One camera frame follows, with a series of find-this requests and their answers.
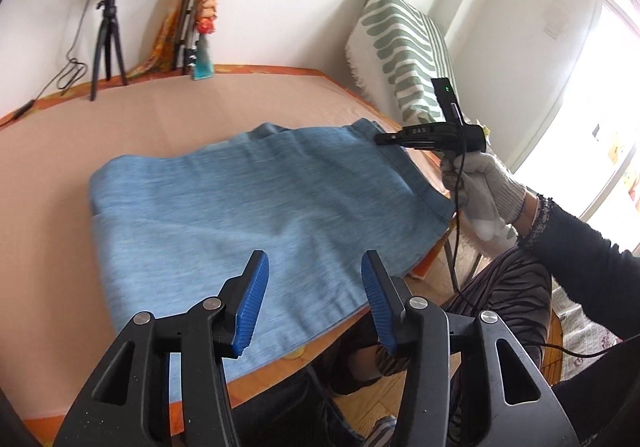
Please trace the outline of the right forearm dark sleeve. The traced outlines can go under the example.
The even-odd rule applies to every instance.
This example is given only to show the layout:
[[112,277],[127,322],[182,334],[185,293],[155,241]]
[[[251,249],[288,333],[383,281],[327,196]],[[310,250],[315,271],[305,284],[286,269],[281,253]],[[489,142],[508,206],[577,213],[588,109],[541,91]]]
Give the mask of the right forearm dark sleeve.
[[639,333],[639,259],[603,238],[552,199],[539,211],[520,245],[547,268],[586,316],[616,337]]

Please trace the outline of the right hand white glove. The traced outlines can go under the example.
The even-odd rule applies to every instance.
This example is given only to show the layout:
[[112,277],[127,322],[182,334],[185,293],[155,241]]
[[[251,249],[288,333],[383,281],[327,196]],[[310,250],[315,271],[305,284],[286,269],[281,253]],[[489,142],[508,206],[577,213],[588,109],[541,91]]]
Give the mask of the right hand white glove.
[[440,161],[442,183],[453,196],[477,237],[491,241],[521,216],[526,188],[495,155],[471,152]]

